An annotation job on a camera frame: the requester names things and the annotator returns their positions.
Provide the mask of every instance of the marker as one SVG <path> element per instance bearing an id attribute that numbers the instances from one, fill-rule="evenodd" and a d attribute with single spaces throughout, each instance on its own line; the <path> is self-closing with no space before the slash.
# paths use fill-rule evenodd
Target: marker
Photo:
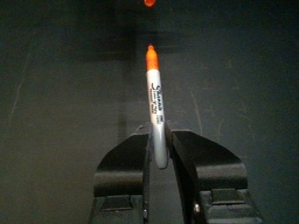
<path id="1" fill-rule="evenodd" d="M 158 55 L 152 45 L 148 46 L 146 65 L 150 115 L 154 125 L 154 157 L 158 167 L 163 169 L 168 164 L 168 151 L 166 149 L 164 138 L 164 101 Z"/>
<path id="2" fill-rule="evenodd" d="M 155 5 L 155 0 L 144 0 L 144 5 L 152 7 Z"/>

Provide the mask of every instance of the orange object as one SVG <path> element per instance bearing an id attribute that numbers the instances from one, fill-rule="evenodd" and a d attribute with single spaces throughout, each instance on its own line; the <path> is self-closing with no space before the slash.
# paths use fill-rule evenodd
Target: orange object
<path id="1" fill-rule="evenodd" d="M 147 71 L 152 69 L 159 70 L 158 54 L 155 52 L 155 47 L 152 45 L 148 46 L 148 51 L 146 54 L 146 66 Z"/>
<path id="2" fill-rule="evenodd" d="M 155 0 L 144 0 L 144 5 L 152 7 L 155 5 Z"/>

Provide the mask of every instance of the black background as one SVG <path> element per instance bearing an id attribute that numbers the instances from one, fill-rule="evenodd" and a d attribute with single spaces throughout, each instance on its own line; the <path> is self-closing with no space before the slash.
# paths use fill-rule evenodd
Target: black background
<path id="1" fill-rule="evenodd" d="M 150 43 L 166 118 L 242 158 L 267 223 L 298 223 L 297 1 L 0 4 L 2 223 L 88 222 L 99 161 L 150 120 Z"/>

